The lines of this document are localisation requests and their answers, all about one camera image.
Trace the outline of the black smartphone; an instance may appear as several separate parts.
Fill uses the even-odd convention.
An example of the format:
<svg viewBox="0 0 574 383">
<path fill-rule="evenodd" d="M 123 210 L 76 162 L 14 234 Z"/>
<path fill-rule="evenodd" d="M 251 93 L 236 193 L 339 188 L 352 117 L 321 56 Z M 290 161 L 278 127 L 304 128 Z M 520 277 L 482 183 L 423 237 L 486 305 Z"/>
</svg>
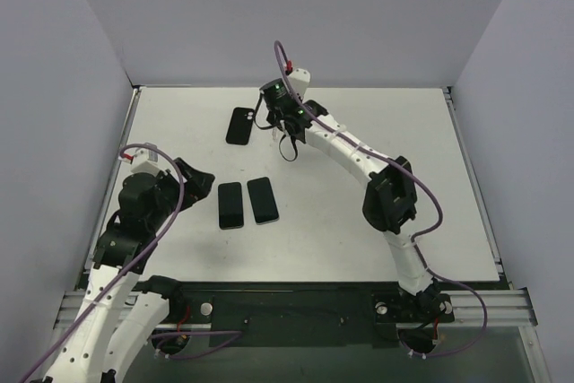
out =
<svg viewBox="0 0 574 383">
<path fill-rule="evenodd" d="M 244 225 L 242 188 L 239 182 L 218 186 L 218 214 L 222 230 L 237 229 Z"/>
</svg>

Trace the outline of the black phone case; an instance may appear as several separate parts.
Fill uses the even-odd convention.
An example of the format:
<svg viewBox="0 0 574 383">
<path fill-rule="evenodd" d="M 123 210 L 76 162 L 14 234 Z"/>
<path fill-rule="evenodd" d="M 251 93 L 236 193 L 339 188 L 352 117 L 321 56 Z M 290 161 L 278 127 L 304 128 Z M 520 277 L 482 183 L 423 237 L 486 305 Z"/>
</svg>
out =
<svg viewBox="0 0 574 383">
<path fill-rule="evenodd" d="M 233 109 L 225 142 L 232 145 L 248 145 L 254 123 L 255 111 L 251 108 Z"/>
</svg>

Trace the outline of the phone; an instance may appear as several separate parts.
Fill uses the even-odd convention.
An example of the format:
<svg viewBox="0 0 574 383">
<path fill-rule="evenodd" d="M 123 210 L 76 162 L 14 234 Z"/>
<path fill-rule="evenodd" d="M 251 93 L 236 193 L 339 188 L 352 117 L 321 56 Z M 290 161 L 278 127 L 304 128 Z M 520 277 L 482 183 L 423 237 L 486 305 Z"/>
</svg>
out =
<svg viewBox="0 0 574 383">
<path fill-rule="evenodd" d="M 278 221 L 279 212 L 269 177 L 251 179 L 247 188 L 256 224 Z"/>
</svg>

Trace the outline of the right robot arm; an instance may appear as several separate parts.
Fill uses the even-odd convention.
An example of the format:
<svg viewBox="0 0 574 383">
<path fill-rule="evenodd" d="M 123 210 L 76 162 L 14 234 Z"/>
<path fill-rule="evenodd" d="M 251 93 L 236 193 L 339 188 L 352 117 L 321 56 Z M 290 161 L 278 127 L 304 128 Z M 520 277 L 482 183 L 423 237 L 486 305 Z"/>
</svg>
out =
<svg viewBox="0 0 574 383">
<path fill-rule="evenodd" d="M 386 240 L 398 285 L 405 291 L 401 309 L 411 319 L 423 318 L 432 310 L 438 285 L 416 242 L 401 232 L 403 225 L 416 217 L 410 162 L 372 150 L 316 101 L 297 102 L 281 79 L 266 83 L 258 93 L 257 104 L 267 108 L 268 129 L 279 129 L 292 145 L 302 143 L 321 151 L 359 182 L 365 191 L 363 217 Z"/>
</svg>

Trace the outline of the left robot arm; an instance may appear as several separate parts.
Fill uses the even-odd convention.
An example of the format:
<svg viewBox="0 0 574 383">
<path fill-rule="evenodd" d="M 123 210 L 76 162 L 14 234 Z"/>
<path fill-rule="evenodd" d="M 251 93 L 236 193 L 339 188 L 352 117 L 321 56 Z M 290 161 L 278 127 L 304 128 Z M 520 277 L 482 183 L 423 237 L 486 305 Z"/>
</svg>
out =
<svg viewBox="0 0 574 383">
<path fill-rule="evenodd" d="M 215 176 L 182 159 L 162 170 L 143 153 L 118 194 L 119 208 L 99 237 L 76 319 L 48 351 L 55 360 L 43 382 L 121 382 L 163 320 L 186 314 L 181 282 L 154 275 L 129 313 L 123 312 L 162 233 L 182 211 L 205 199 Z"/>
</svg>

